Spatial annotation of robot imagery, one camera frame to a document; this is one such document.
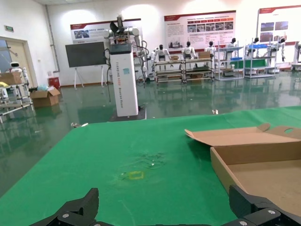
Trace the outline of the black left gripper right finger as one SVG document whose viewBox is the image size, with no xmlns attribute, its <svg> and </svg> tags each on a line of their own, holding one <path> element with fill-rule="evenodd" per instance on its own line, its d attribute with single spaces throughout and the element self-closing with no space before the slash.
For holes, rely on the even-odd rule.
<svg viewBox="0 0 301 226">
<path fill-rule="evenodd" d="M 227 226 L 301 225 L 301 217 L 282 210 L 267 198 L 247 194 L 237 185 L 229 187 L 229 204 L 237 219 Z"/>
</svg>

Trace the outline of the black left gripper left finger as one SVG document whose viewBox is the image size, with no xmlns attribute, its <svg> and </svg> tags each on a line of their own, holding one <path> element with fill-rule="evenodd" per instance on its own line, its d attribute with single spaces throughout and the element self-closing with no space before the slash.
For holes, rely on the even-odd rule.
<svg viewBox="0 0 301 226">
<path fill-rule="evenodd" d="M 66 202 L 55 214 L 33 226 L 93 226 L 99 208 L 99 190 L 91 188 L 80 199 Z"/>
</svg>

